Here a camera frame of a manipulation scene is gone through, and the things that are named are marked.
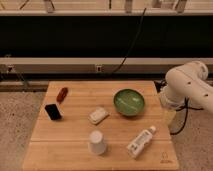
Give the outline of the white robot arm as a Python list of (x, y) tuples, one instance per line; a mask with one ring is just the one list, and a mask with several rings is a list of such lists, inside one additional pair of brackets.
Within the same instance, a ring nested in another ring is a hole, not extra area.
[(164, 119), (170, 124), (174, 119), (175, 109), (189, 98), (213, 114), (213, 86), (206, 83), (208, 68), (201, 61), (192, 61), (173, 67), (166, 75), (167, 85), (160, 90), (159, 99), (164, 108)]

